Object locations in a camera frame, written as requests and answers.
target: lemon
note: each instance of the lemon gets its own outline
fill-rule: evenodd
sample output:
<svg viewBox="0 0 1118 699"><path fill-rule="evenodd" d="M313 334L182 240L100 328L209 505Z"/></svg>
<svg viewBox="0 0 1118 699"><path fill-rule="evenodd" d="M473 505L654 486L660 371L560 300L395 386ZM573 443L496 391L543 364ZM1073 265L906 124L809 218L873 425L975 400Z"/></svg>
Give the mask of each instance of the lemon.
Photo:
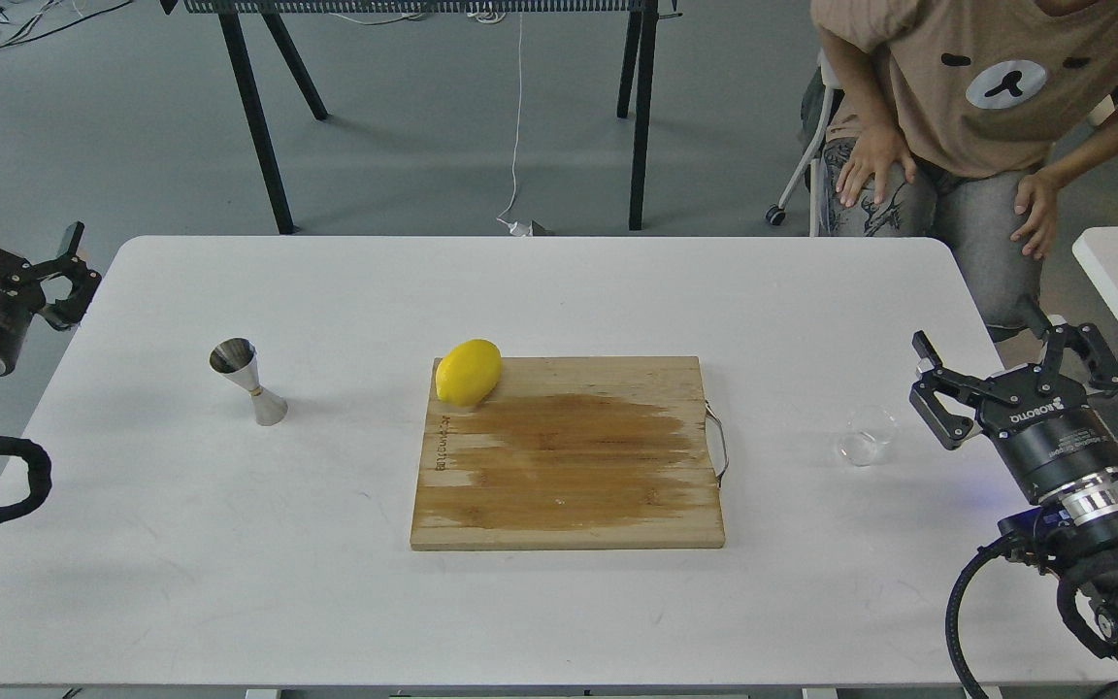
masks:
<svg viewBox="0 0 1118 699"><path fill-rule="evenodd" d="M434 387L438 400L468 408L481 403L498 384L503 372L503 358L489 340L470 340L456 344L438 362Z"/></svg>

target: white cable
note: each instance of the white cable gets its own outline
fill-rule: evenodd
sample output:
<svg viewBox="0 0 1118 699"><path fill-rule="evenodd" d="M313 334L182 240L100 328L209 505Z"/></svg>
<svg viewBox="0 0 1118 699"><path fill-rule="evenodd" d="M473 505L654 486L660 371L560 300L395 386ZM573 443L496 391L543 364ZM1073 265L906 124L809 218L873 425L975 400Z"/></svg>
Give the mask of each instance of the white cable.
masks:
<svg viewBox="0 0 1118 699"><path fill-rule="evenodd" d="M468 12L468 18L477 19L484 26L496 26L498 22L503 21L503 18L506 17L506 12L494 11L494 3L480 3L480 10Z"/></svg>
<svg viewBox="0 0 1118 699"><path fill-rule="evenodd" d="M511 148L511 199L506 202L506 208L498 212L498 217L494 217L494 220L506 226L509 233L511 233L511 225L504 221L503 217L511 211L511 207L514 207L515 193L519 191L519 179L515 178L515 157L520 152L520 115L524 113L524 12L517 12L517 18L520 21L520 31L515 44L515 145Z"/></svg>
<svg viewBox="0 0 1118 699"><path fill-rule="evenodd" d="M416 21L417 19L425 17L425 12L400 12L398 18L382 19L380 22L363 22L360 21L360 19L350 18L348 15L341 15L338 12L329 13L330 17L333 18L347 19L349 22L354 23L354 26L391 26L395 22L404 21L404 19L407 19L408 21Z"/></svg>
<svg viewBox="0 0 1118 699"><path fill-rule="evenodd" d="M484 26L496 26L498 22L501 22L506 18L506 12L468 12L468 18L477 19L477 21Z"/></svg>

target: clear glass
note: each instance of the clear glass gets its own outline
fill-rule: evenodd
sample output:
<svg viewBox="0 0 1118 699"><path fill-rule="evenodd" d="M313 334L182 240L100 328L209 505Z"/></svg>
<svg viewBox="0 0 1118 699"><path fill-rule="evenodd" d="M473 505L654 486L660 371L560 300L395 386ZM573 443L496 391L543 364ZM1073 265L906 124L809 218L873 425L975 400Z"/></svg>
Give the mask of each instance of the clear glass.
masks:
<svg viewBox="0 0 1118 699"><path fill-rule="evenodd" d="M835 437L835 454L853 466L881 464L887 461L899 429L896 417L887 408L858 407Z"/></svg>

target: jigger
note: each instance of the jigger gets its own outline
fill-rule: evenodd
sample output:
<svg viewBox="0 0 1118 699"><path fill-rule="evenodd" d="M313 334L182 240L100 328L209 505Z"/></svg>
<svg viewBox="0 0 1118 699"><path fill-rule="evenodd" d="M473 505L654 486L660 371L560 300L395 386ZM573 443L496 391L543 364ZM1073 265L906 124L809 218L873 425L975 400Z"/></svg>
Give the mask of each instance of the jigger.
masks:
<svg viewBox="0 0 1118 699"><path fill-rule="evenodd" d="M253 409L257 424L276 424L287 415L287 402L266 388L257 379L257 349L243 337L221 341L209 353L209 367L244 388L253 397Z"/></svg>

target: gray pants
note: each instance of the gray pants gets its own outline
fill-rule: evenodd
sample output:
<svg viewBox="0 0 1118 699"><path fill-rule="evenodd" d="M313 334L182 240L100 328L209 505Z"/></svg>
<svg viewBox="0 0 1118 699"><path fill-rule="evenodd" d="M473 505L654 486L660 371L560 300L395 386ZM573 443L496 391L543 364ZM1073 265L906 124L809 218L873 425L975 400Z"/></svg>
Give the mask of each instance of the gray pants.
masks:
<svg viewBox="0 0 1118 699"><path fill-rule="evenodd" d="M835 193L835 179L855 142L855 138L839 138L822 151L826 198L821 234L940 239L950 248L991 340L1007 340L1024 330L1025 314L1017 302L1022 295L1038 300L1042 262L1021 255L1024 240L1013 243L1008 236L1025 223L1026 216L1012 209L1017 182L1030 172L969 179L918 159L913 185L904 181L903 168L897 163L879 207L873 205L871 179L856 205L844 208Z"/></svg>

